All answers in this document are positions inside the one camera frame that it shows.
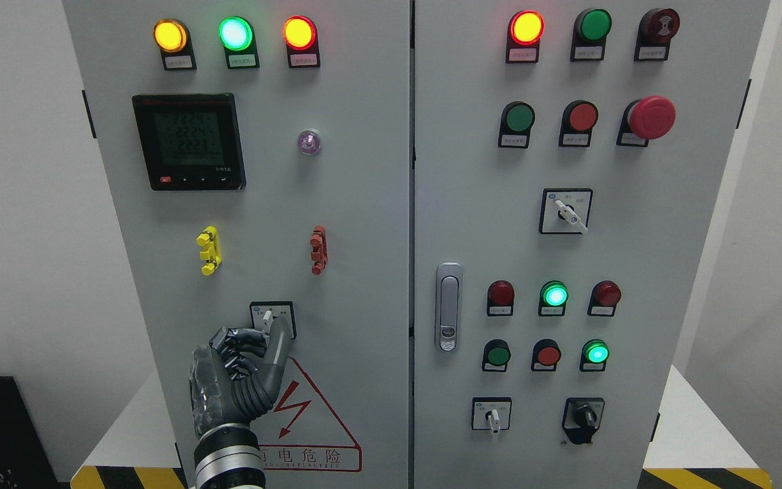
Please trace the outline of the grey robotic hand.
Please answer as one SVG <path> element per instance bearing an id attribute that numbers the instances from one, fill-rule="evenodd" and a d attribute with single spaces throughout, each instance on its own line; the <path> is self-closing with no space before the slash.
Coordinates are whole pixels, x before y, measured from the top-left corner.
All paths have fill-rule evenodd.
<path id="1" fill-rule="evenodd" d="M 222 424 L 248 425 L 273 408 L 294 337 L 291 320 L 273 316 L 269 333 L 223 327 L 207 346 L 193 350 L 189 384 L 196 436 Z"/>

